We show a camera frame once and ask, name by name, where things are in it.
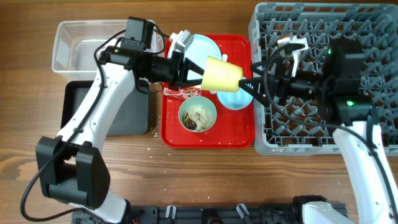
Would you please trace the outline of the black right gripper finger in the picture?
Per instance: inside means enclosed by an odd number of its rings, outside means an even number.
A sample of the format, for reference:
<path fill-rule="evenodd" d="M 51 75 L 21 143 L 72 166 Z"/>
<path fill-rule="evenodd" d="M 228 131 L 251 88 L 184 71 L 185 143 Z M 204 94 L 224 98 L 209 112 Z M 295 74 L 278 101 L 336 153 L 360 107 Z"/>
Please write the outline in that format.
<path fill-rule="evenodd" d="M 270 75 L 269 67 L 274 63 L 269 61 L 254 62 L 251 64 L 250 69 L 253 73 L 260 76 Z"/>
<path fill-rule="evenodd" d="M 264 87 L 264 79 L 262 77 L 242 79 L 238 82 L 238 86 L 260 102 L 262 106 L 270 107 L 270 102 Z"/>

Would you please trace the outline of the yellow plastic cup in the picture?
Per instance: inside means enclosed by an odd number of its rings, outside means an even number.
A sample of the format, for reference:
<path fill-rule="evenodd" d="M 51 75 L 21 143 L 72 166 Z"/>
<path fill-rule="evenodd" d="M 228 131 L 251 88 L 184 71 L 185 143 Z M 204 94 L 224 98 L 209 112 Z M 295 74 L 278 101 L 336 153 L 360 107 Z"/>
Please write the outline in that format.
<path fill-rule="evenodd" d="M 243 69 L 223 60 L 208 56 L 201 81 L 207 91 L 237 92 L 243 79 Z"/>

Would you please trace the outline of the red candy wrapper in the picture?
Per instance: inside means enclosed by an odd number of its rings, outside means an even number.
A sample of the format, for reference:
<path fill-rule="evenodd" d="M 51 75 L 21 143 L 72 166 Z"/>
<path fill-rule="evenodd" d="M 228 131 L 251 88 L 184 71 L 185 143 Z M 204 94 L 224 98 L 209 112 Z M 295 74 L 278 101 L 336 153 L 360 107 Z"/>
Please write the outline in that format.
<path fill-rule="evenodd" d="M 197 87 L 180 88 L 179 90 L 164 88 L 162 94 L 179 100 L 186 100 L 194 96 L 201 96 L 201 90 Z"/>

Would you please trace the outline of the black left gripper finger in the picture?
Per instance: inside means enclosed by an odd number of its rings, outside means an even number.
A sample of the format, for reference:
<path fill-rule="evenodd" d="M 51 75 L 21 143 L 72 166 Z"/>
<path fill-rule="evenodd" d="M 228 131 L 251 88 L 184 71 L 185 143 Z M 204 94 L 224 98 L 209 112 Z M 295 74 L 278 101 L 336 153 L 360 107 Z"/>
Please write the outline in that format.
<path fill-rule="evenodd" d="M 187 80 L 185 82 L 173 82 L 170 84 L 170 89 L 177 91 L 181 88 L 188 88 L 188 87 L 201 85 L 201 83 L 202 79 Z"/>
<path fill-rule="evenodd" d="M 188 79 L 189 71 L 197 73 L 200 76 L 203 76 L 203 74 L 205 72 L 204 69 L 202 69 L 196 63 L 194 63 L 192 60 L 190 60 L 189 58 L 184 58 L 184 61 L 183 61 L 183 80 L 184 81 L 189 81 L 189 79 Z"/>

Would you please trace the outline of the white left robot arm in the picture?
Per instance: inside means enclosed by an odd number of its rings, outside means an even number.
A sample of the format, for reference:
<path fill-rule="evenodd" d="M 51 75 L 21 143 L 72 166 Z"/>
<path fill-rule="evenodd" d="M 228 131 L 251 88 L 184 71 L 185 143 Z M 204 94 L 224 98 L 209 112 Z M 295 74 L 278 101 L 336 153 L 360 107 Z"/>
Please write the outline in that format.
<path fill-rule="evenodd" d="M 54 138 L 42 137 L 36 145 L 38 172 L 32 182 L 40 184 L 43 196 L 101 223 L 132 223 L 131 205 L 109 188 L 111 177 L 101 155 L 109 128 L 141 79 L 179 89 L 201 83 L 189 80 L 189 71 L 204 72 L 183 50 L 170 58 L 150 52 L 158 32 L 153 22 L 130 17 L 124 30 L 95 50 L 97 74 L 79 108 Z"/>

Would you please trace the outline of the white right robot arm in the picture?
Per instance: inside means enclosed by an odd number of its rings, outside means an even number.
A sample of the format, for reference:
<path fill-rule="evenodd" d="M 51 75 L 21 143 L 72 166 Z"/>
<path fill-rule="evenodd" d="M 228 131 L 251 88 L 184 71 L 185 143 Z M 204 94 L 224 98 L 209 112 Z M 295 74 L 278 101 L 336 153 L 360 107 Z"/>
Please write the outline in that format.
<path fill-rule="evenodd" d="M 255 78 L 239 81 L 239 87 L 264 106 L 297 124 L 333 129 L 349 173 L 362 223 L 397 223 L 397 185 L 382 145 L 377 110 L 367 95 L 360 93 L 360 73 L 365 60 L 357 40 L 341 37 L 328 46 L 322 73 L 285 68 L 285 59 L 301 52 L 305 44 L 281 45 L 266 61 L 251 65 Z M 323 124 L 306 116 L 289 115 L 274 102 L 288 96 L 315 100 Z"/>

